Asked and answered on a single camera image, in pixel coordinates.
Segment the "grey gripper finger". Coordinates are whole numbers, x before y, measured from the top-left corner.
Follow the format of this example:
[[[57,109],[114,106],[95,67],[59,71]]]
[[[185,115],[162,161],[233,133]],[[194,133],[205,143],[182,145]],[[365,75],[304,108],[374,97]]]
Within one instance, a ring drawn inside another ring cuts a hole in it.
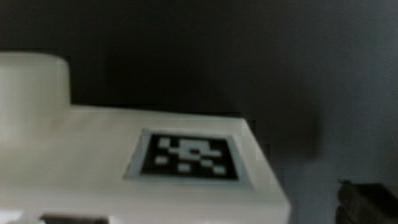
[[[398,197],[381,183],[340,181],[336,224],[398,224]]]

